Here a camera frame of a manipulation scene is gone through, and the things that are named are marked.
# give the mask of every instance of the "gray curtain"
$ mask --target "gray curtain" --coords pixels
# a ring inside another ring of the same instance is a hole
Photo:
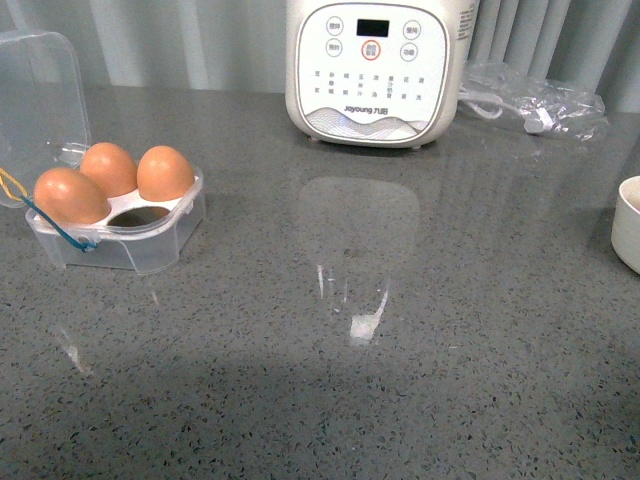
[[[471,61],[505,61],[640,112],[639,0],[481,0]],[[285,0],[0,0],[0,30],[57,31],[84,83],[284,91]]]

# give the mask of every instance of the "egg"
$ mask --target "egg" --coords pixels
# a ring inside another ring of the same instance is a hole
[[[113,143],[93,145],[82,157],[80,171],[92,179],[108,198],[119,197],[138,188],[136,164],[124,148]]]
[[[178,150],[165,145],[153,147],[140,159],[138,191],[151,202],[182,197],[195,183],[193,168]]]
[[[111,212],[102,189],[84,173],[66,167],[52,168],[40,175],[33,201],[58,223],[92,224]]]

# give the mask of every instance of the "yellow wire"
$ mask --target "yellow wire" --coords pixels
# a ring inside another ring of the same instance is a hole
[[[20,193],[22,193],[23,197],[27,197],[28,196],[27,195],[27,189],[24,188],[22,186],[22,184],[18,180],[16,180],[14,177],[9,175],[5,169],[0,167],[0,186],[2,186],[2,189],[4,190],[4,193],[7,194],[7,197],[9,197],[11,200],[15,200],[16,202],[21,202],[22,201],[22,199],[20,197],[17,197],[13,193],[11,193],[11,190],[9,190],[9,186],[7,185],[5,177],[11,183],[13,183],[18,188],[18,190],[20,190]]]

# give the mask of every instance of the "white bowl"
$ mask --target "white bowl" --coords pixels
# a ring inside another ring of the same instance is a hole
[[[620,259],[640,273],[640,176],[620,184],[611,244]]]

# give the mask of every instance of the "quartz countertop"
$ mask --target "quartz countertop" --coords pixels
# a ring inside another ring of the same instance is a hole
[[[93,142],[202,170],[206,218],[141,276],[55,267],[0,209],[0,478],[640,477],[610,243],[640,115],[378,150],[309,141],[277,94],[85,96]]]

